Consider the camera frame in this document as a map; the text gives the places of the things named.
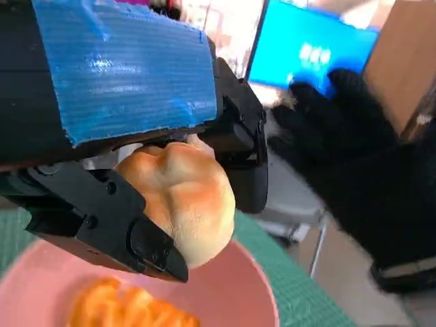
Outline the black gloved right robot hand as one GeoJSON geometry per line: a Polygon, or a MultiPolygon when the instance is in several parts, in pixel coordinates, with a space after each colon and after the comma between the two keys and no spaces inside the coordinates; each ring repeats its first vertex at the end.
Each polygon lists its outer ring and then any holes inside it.
{"type": "Polygon", "coordinates": [[[401,140],[362,76],[334,69],[331,97],[294,82],[279,105],[271,151],[322,199],[382,268],[435,256],[435,122],[401,140]]]}

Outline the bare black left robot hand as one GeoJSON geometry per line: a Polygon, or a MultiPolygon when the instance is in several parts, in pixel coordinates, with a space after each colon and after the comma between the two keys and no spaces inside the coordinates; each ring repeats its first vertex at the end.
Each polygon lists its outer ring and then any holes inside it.
{"type": "Polygon", "coordinates": [[[236,207],[266,203],[265,111],[196,28],[117,1],[1,2],[1,197],[27,230],[101,266],[186,282],[187,256],[113,169],[84,159],[195,133],[236,207]]]}

